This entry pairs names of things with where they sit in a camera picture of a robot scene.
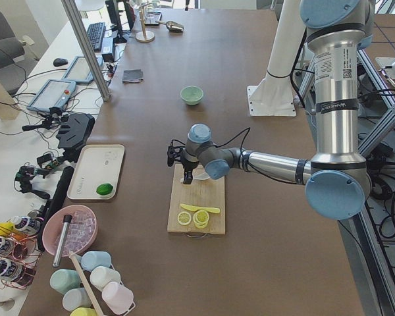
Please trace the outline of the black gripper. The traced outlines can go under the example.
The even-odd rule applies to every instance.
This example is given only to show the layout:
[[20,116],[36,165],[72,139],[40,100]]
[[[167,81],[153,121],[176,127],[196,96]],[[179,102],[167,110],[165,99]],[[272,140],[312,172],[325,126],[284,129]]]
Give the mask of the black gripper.
[[185,145],[169,145],[167,148],[167,165],[172,167],[175,162],[179,162],[184,167],[183,184],[191,184],[193,181],[193,170],[197,167],[198,161],[188,157]]

